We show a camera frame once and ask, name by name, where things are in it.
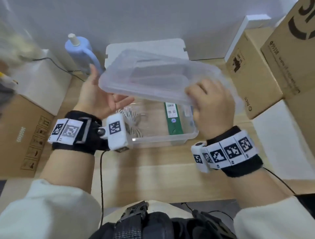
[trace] left hand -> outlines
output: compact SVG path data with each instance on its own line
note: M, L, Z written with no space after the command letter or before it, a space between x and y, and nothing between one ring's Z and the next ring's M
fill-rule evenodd
M135 100L134 97L103 91L98 86L100 77L97 69L90 64L90 70L91 74L83 83L79 101L73 110L82 111L103 120Z

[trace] barcode label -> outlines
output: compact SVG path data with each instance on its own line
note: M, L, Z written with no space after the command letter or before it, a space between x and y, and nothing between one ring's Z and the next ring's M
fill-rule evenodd
M176 110L176 104L165 102L166 105L166 111L167 111L167 117L168 118L177 118L177 110Z

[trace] blue bottle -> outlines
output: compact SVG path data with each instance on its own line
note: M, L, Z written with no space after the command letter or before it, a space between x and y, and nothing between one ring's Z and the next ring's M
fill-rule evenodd
M92 63L101 75L103 73L103 68L101 67L99 60L93 54L89 40L84 37L77 37L73 33L69 34L68 38L69 40L65 43L65 49L80 70L84 74L89 75L89 65Z

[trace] white sleeve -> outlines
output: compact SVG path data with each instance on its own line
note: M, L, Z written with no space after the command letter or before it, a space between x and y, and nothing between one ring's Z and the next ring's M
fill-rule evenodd
M86 239L100 218L100 205L87 192L39 179L0 215L0 238Z
M315 220L296 197L241 210L234 219L242 239L314 238Z

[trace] wooden table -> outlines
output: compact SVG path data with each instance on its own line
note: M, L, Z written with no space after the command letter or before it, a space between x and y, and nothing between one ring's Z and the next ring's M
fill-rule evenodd
M223 59L205 60L221 68L229 78ZM71 85L55 120L63 118L77 103L82 82L72 79ZM265 166L270 164L257 137L256 131L245 113L235 117L235 124L246 129ZM196 169L190 147L204 140L201 134L181 146L133 149L122 153L106 152L103 156L102 174L105 207L120 207L140 200L162 202L209 201L234 198L227 177L221 171L209 174ZM50 155L51 145L46 144L39 162L36 177ZM100 196L100 151L95 155L95 170L92 195L101 203ZM307 180L288 180L287 183L297 193L314 193L315 182Z

